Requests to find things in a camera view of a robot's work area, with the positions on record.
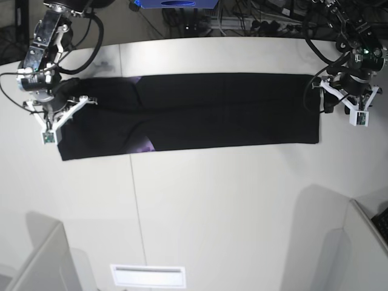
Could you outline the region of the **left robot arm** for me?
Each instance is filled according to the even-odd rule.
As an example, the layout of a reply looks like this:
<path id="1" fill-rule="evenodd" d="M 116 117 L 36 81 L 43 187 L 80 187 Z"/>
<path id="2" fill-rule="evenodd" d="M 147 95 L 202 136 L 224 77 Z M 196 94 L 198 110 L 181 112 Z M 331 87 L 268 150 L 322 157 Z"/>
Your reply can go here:
<path id="1" fill-rule="evenodd" d="M 372 76 L 387 65 L 387 49 L 378 39 L 370 24 L 361 14 L 349 12 L 344 1 L 313 1 L 302 24 L 303 37 L 316 56 L 326 64 L 306 85 L 303 105 L 307 105 L 307 91 L 319 87 L 336 101 L 324 101 L 323 113 L 333 112 L 342 103 L 348 115 L 365 118 L 368 109 L 381 88 L 371 85 Z M 338 32 L 335 46 L 341 56 L 331 61 L 312 42 L 309 24 L 318 10 L 324 10 L 328 25 Z"/>

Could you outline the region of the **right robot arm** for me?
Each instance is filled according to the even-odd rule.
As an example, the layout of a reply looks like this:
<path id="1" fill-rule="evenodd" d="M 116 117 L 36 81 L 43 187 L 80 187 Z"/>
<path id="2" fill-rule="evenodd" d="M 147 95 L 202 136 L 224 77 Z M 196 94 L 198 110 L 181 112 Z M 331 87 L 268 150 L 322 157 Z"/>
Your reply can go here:
<path id="1" fill-rule="evenodd" d="M 48 7 L 44 17 L 35 27 L 32 44 L 18 68 L 17 81 L 21 89 L 33 94 L 42 106 L 44 118 L 51 120 L 68 107 L 67 98 L 57 92 L 61 74 L 76 75 L 85 70 L 95 59 L 104 37 L 102 21 L 94 10 L 109 6 L 112 1 L 44 1 Z M 73 70 L 64 69 L 59 63 L 64 52 L 77 48 L 72 44 L 71 17 L 87 18 L 98 26 L 99 36 L 89 59 Z"/>

